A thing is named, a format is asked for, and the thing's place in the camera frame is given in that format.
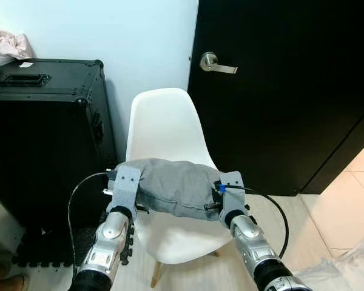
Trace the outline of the black interlocking foam mat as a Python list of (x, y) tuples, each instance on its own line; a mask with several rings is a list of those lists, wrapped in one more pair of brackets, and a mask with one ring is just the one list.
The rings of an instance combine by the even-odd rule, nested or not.
[(73, 264), (79, 266), (95, 242), (95, 232), (95, 227), (74, 228), (74, 243), (71, 243), (69, 231), (66, 229), (44, 234), (41, 229), (27, 231), (11, 263), (21, 268), (69, 268)]

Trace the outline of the black door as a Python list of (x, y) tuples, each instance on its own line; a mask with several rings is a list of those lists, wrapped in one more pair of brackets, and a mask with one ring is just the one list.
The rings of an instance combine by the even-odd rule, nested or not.
[(218, 169), (320, 194), (364, 148), (364, 0), (199, 0), (187, 92)]

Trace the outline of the white crumpled bedsheet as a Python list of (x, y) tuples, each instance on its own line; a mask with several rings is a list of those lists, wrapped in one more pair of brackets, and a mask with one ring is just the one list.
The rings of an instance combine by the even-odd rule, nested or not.
[(364, 291), (364, 239), (345, 254), (323, 258), (295, 276), (313, 291)]

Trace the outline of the brown shoe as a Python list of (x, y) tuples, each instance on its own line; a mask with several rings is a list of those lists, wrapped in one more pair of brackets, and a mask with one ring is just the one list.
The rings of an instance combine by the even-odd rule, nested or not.
[(0, 264), (0, 291), (28, 291), (30, 278), (28, 275), (19, 274), (9, 277), (10, 266)]

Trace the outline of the white plastic shell chair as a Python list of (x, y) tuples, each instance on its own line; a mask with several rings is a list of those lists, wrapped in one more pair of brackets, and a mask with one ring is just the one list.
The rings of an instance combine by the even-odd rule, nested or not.
[[(205, 144), (194, 104), (183, 89), (149, 90), (132, 101), (126, 160), (160, 158), (216, 167)], [(199, 221), (168, 213), (138, 214), (135, 236), (155, 260), (150, 287), (160, 282), (163, 266), (188, 263), (217, 253), (231, 233), (219, 221)]]

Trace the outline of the pink crumpled cloth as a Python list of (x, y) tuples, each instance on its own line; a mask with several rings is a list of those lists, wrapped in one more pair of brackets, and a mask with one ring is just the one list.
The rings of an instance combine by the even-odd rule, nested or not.
[(23, 33), (13, 34), (0, 28), (0, 55), (12, 56), (18, 60), (37, 58), (30, 41)]

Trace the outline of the brushed metal door lever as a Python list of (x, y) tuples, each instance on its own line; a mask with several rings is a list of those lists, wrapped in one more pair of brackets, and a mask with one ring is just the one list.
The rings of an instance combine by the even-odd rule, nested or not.
[(237, 67), (230, 67), (219, 64), (216, 54), (211, 51), (203, 53), (200, 59), (199, 66), (205, 72), (220, 72), (224, 74), (235, 74), (238, 70)]

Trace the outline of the grey pillow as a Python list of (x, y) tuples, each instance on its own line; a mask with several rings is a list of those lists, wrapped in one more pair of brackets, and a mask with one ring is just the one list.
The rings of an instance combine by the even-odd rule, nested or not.
[(136, 202), (155, 212), (170, 213), (202, 221), (218, 221), (219, 210), (208, 210), (214, 185), (221, 172), (205, 164), (166, 159), (140, 159), (127, 161), (115, 167), (140, 169), (140, 185)]

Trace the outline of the black flight case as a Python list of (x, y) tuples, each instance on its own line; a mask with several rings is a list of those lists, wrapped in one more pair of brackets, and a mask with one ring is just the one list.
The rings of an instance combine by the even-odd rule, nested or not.
[(0, 202), (20, 225), (96, 225), (107, 200), (87, 177), (117, 160), (102, 61), (0, 67)]

